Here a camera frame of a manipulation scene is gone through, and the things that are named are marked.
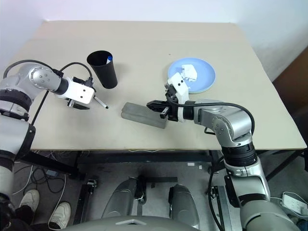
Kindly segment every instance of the pen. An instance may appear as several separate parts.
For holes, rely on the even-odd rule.
[[[112,60],[112,56],[108,56],[106,64],[110,63]]]
[[[94,99],[104,108],[108,109],[109,107],[103,103],[103,101],[101,101],[97,96],[94,96]]]

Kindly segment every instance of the black pants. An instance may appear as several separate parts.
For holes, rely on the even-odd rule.
[[[11,220],[11,225],[6,230],[8,231],[51,231],[51,229],[48,228],[47,223],[30,225],[34,217],[34,212],[29,206],[23,205],[20,208],[16,209],[15,212],[16,212],[16,217],[15,219]],[[49,226],[52,229],[60,229],[60,227],[56,223],[53,223],[53,222],[50,222]]]

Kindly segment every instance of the power strip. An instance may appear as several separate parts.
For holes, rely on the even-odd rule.
[[[296,212],[299,215],[307,216],[308,214],[303,214],[304,211],[308,210],[308,205],[302,201],[299,201],[289,195],[284,194],[282,198],[282,206]]]

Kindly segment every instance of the white wall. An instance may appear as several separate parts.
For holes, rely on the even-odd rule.
[[[26,3],[22,0],[2,1],[21,2],[25,8],[30,6],[36,9],[46,20],[237,23],[245,32],[271,80],[274,80],[308,45],[306,0],[27,0]],[[10,24],[18,24],[22,17],[9,18],[11,21],[7,27],[10,27]],[[21,23],[35,28],[39,20],[32,16],[24,18]],[[8,40],[6,44],[13,44],[11,38],[17,40],[17,34],[21,36],[21,31],[7,31],[10,33],[5,35]]]
[[[31,0],[0,0],[0,73],[42,22]]]

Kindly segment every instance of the white object on plate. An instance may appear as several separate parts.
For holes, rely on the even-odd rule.
[[[192,64],[184,64],[182,65],[181,76],[185,80],[195,82],[197,80],[198,73]]]

